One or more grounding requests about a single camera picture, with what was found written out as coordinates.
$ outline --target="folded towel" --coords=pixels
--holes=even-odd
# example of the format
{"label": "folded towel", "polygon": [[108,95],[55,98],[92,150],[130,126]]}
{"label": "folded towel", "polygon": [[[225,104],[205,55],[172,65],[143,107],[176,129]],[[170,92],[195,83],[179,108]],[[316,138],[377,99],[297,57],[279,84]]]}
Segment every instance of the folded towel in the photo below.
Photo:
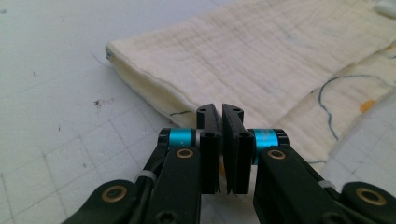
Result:
{"label": "folded towel", "polygon": [[112,41],[107,56],[174,123],[194,127],[200,105],[237,105],[247,128],[284,129],[294,149],[320,169],[361,107],[395,84],[396,60],[375,53],[396,39],[396,20],[374,5],[241,0]]}

